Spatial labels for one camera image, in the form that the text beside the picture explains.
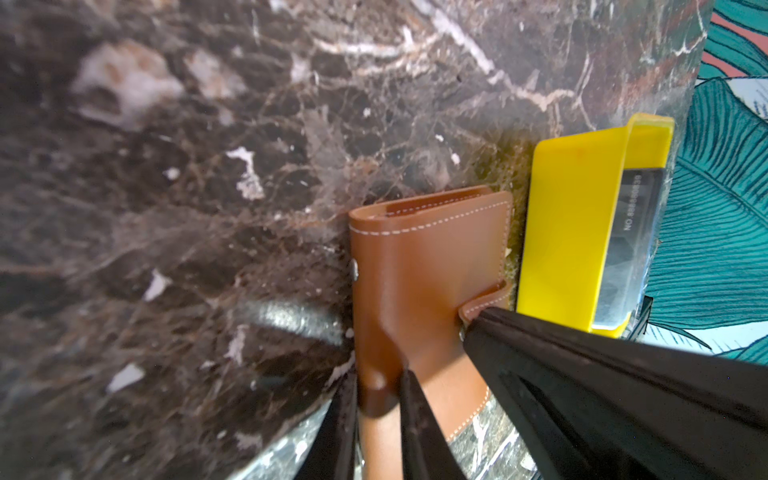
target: white stitching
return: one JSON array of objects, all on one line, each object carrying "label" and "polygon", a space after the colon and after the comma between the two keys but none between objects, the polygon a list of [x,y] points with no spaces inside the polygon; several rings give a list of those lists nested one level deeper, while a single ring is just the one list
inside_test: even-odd
[{"label": "white stitching", "polygon": [[504,217],[505,222],[507,223],[506,227],[504,228],[504,236],[502,237],[502,261],[500,262],[498,266],[498,281],[501,282],[504,279],[504,262],[507,260],[507,242],[509,241],[509,227],[511,221],[511,210],[512,205],[510,203],[507,203],[507,215]]},{"label": "white stitching", "polygon": [[[361,235],[384,235],[384,236],[387,236],[387,235],[400,235],[401,233],[415,232],[417,230],[424,230],[425,228],[434,227],[435,225],[437,225],[439,223],[449,222],[450,220],[455,220],[457,218],[466,217],[467,215],[476,214],[478,212],[482,212],[483,210],[488,210],[490,208],[498,207],[499,205],[506,205],[507,206],[507,224],[509,224],[508,218],[509,218],[510,204],[509,204],[509,202],[499,202],[497,204],[488,205],[487,207],[475,208],[474,210],[470,210],[469,212],[465,212],[463,214],[451,215],[450,217],[442,218],[440,220],[436,220],[436,221],[431,222],[431,223],[424,223],[423,225],[417,225],[415,227],[405,228],[403,230],[391,230],[391,231],[385,231],[385,232],[372,232],[372,231],[368,231],[368,230],[357,230],[352,225],[349,226],[349,229],[351,231],[353,231],[355,233],[359,233]],[[502,252],[502,254],[504,252],[506,252],[506,250],[507,250],[507,242],[506,242],[506,236],[505,236],[504,251]],[[503,274],[503,273],[504,273],[504,257],[502,257],[502,265],[501,265],[501,274]]]},{"label": "white stitching", "polygon": [[394,216],[395,216],[395,215],[397,215],[397,214],[403,214],[403,213],[405,213],[405,212],[410,212],[410,211],[415,211],[415,210],[423,210],[423,209],[425,209],[425,208],[430,208],[430,207],[438,207],[438,206],[440,206],[440,205],[445,205],[445,204],[452,204],[453,202],[458,202],[459,200],[468,200],[468,199],[470,199],[470,198],[476,198],[476,197],[480,197],[481,195],[482,195],[482,194],[477,194],[477,195],[468,195],[467,197],[452,198],[451,200],[445,200],[445,201],[442,201],[442,202],[438,202],[438,203],[436,203],[436,204],[426,204],[426,205],[421,205],[421,206],[419,206],[419,207],[404,208],[404,209],[402,209],[402,210],[397,210],[396,212],[387,212],[387,213],[385,213],[385,214],[376,214],[376,215],[371,215],[371,216],[370,216],[370,217],[368,217],[368,218],[375,218],[375,217],[394,217]]},{"label": "white stitching", "polygon": [[[505,262],[505,260],[507,258],[507,239],[509,238],[509,227],[510,227],[510,223],[511,223],[511,219],[510,219],[511,211],[510,210],[512,208],[512,205],[509,202],[502,202],[502,203],[503,204],[507,204],[507,215],[505,217],[505,221],[506,221],[507,225],[504,228],[504,236],[502,237],[502,261],[501,261],[501,263],[499,264],[499,267],[498,267],[498,281],[499,282],[503,281],[503,279],[504,279],[504,262]],[[481,309],[484,306],[488,306],[488,305],[491,305],[493,303],[496,303],[499,300],[504,299],[510,293],[512,293],[511,290],[509,290],[507,293],[505,293],[504,295],[502,295],[502,296],[500,296],[500,297],[498,297],[498,298],[496,298],[494,300],[490,300],[490,301],[488,301],[486,303],[482,303],[480,305],[472,307],[470,310],[467,310],[467,313],[470,313],[470,312],[475,311],[477,309]],[[485,387],[485,398],[483,399],[483,401],[480,404],[480,406],[474,412],[472,412],[472,414],[461,425],[459,425],[456,430],[453,431],[451,436],[449,436],[447,439],[445,439],[447,442],[452,441],[454,439],[454,437],[456,437],[456,435],[460,431],[462,431],[464,429],[464,427],[466,427],[467,424],[470,423],[472,421],[472,419],[475,418],[480,413],[480,410],[482,410],[483,407],[485,406],[485,404],[488,403],[488,397],[490,395],[491,395],[491,389],[488,386],[486,386]]]},{"label": "white stitching", "polygon": [[451,440],[453,440],[453,438],[460,431],[462,431],[464,429],[464,427],[466,427],[467,424],[472,421],[473,418],[475,418],[480,413],[480,410],[482,410],[483,407],[485,406],[485,404],[488,403],[488,397],[490,397],[490,396],[491,396],[491,389],[486,386],[485,387],[485,398],[482,400],[482,403],[480,404],[480,406],[474,412],[472,412],[472,414],[469,416],[468,419],[466,419],[461,425],[458,426],[458,428],[456,430],[453,431],[451,436],[449,436],[447,439],[445,439],[447,442],[450,442]]},{"label": "white stitching", "polygon": [[494,303],[498,302],[499,300],[503,300],[504,298],[506,298],[507,296],[509,296],[509,294],[510,294],[510,293],[512,293],[512,291],[511,291],[511,290],[509,290],[509,291],[508,291],[507,293],[505,293],[504,295],[501,295],[501,296],[499,296],[498,298],[494,298],[493,300],[491,300],[491,301],[489,301],[489,302],[485,302],[485,303],[481,303],[480,305],[477,305],[477,306],[473,306],[471,309],[467,310],[467,313],[470,313],[470,312],[474,312],[475,310],[481,309],[481,308],[482,308],[482,307],[484,307],[484,306],[492,305],[492,304],[494,304]]}]

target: teal leaf pattern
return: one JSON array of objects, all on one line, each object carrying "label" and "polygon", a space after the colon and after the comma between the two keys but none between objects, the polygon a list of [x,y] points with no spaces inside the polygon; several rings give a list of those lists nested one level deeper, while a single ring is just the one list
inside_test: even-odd
[{"label": "teal leaf pattern", "polygon": [[729,22],[761,35],[768,35],[766,0],[719,0],[715,12]]},{"label": "teal leaf pattern", "polygon": [[718,67],[715,67],[713,65],[709,65],[707,63],[701,64],[701,68],[699,68],[699,78],[702,78],[704,80],[709,80],[710,78],[725,78],[725,73],[720,70]]},{"label": "teal leaf pattern", "polygon": [[768,124],[713,78],[694,92],[678,152],[650,269],[651,323],[677,331],[768,319],[766,212]]},{"label": "teal leaf pattern", "polygon": [[768,55],[754,43],[728,28],[710,24],[705,49],[747,75],[768,75]]},{"label": "teal leaf pattern", "polygon": [[768,336],[764,336],[747,348],[742,349],[737,356],[733,357],[733,359],[741,360],[742,362],[768,365]]}]

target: wallet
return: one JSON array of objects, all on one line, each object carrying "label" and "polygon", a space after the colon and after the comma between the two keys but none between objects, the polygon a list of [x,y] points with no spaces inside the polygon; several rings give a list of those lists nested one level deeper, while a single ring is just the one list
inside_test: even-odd
[{"label": "wallet", "polygon": [[359,440],[365,480],[402,478],[398,379],[419,380],[450,442],[490,392],[460,334],[489,306],[508,308],[509,192],[470,187],[349,214]]}]

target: marble wall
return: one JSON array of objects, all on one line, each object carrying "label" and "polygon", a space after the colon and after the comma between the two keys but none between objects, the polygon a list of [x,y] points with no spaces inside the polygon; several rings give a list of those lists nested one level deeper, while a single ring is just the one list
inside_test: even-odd
[{"label": "marble wall", "polygon": [[682,124],[711,8],[3,0],[0,477],[226,478],[349,364],[348,210],[510,190],[514,279],[536,143]]}]

